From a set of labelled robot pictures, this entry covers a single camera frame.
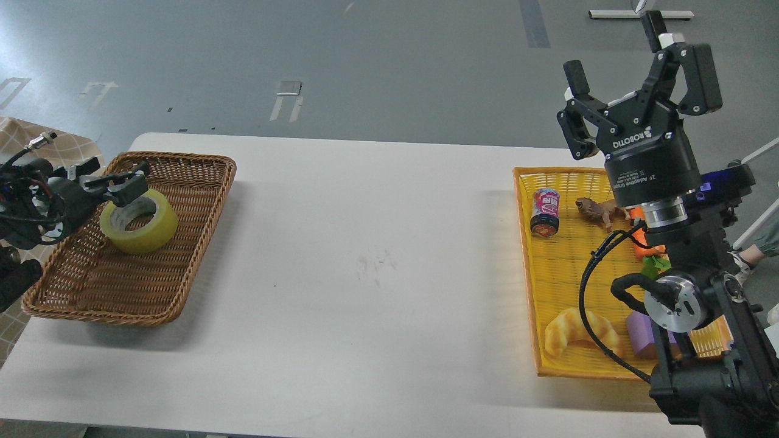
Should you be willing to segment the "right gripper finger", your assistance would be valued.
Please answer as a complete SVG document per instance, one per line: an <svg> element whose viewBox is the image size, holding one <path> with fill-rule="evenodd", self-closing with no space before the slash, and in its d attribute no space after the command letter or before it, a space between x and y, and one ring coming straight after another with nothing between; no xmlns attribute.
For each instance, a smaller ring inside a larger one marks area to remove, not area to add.
<svg viewBox="0 0 779 438"><path fill-rule="evenodd" d="M646 39L654 58L648 77L637 91L637 102L648 117L657 103L685 116L701 116L723 106L721 89L709 44L688 44L681 33L667 31L658 10L639 13ZM677 75L682 71L685 94L679 102L671 100Z"/></svg>
<svg viewBox="0 0 779 438"><path fill-rule="evenodd" d="M590 95L590 87L582 62L570 60L563 64L568 87L564 94L567 105L557 113L568 150L575 160L592 157L600 150L595 136L590 135L587 123L615 133L615 122L606 116L607 105Z"/></svg>

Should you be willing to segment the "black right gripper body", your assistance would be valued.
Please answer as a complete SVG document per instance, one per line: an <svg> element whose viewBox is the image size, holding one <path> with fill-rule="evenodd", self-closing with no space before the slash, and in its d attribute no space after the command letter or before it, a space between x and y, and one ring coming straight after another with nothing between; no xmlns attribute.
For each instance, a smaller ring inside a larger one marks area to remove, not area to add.
<svg viewBox="0 0 779 438"><path fill-rule="evenodd" d="M600 147L618 206L684 196L700 186L702 177L675 103L657 100L643 121L635 97L610 102L607 111L620 132L602 128Z"/></svg>

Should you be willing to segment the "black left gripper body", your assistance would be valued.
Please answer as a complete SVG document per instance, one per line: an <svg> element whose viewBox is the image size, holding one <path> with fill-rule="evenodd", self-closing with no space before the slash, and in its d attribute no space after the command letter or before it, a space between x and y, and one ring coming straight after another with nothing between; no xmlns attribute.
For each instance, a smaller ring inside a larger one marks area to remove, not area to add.
<svg viewBox="0 0 779 438"><path fill-rule="evenodd" d="M103 201L85 192L87 178L78 182L67 179L67 167L54 169L47 160L30 160L24 164L25 244L55 244L81 228Z"/></svg>

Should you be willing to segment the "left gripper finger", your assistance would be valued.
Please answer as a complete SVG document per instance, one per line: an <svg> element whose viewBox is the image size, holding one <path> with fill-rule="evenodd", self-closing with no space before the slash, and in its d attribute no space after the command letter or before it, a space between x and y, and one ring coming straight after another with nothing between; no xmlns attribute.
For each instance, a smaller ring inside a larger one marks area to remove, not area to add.
<svg viewBox="0 0 779 438"><path fill-rule="evenodd" d="M80 177L92 175L100 168L100 159L98 157L91 157L80 164L70 165L67 168L67 179L73 182L78 182Z"/></svg>
<svg viewBox="0 0 779 438"><path fill-rule="evenodd" d="M148 191L148 174L148 162L141 161L126 172L87 178L85 192L96 200L111 202L116 207L126 207Z"/></svg>

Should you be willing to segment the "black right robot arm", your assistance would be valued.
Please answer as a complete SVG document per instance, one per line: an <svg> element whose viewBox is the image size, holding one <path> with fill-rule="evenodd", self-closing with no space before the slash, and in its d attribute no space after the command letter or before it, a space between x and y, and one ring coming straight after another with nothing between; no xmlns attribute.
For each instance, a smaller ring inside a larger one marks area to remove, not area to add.
<svg viewBox="0 0 779 438"><path fill-rule="evenodd" d="M611 103L590 95L580 61L565 62L567 106L557 122L576 160L604 153L618 207L640 207L645 218L613 232L593 253L581 291L596 264L645 230L646 244L664 246L670 269L648 278L615 278L611 292L651 319L657 365L629 371L650 385L650 397L670 424L692 425L706 437L777 436L777 354L765 334L729 253L724 228L751 193L746 163L699 172L682 116L722 107L709 44L669 33L659 11L640 13L653 53L637 91Z"/></svg>

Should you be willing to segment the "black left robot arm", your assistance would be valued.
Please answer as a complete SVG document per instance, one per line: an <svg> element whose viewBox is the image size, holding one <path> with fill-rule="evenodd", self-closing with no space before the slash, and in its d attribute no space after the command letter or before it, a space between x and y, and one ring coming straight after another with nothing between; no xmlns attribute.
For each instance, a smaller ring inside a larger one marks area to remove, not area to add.
<svg viewBox="0 0 779 438"><path fill-rule="evenodd" d="M37 260L23 261L19 250L53 246L80 230L106 202L126 207L148 191L150 166L141 161L130 171L95 177L92 157L81 164L54 169L44 158L21 159L53 144L56 132L31 139L1 167L2 311L16 302L43 275Z"/></svg>

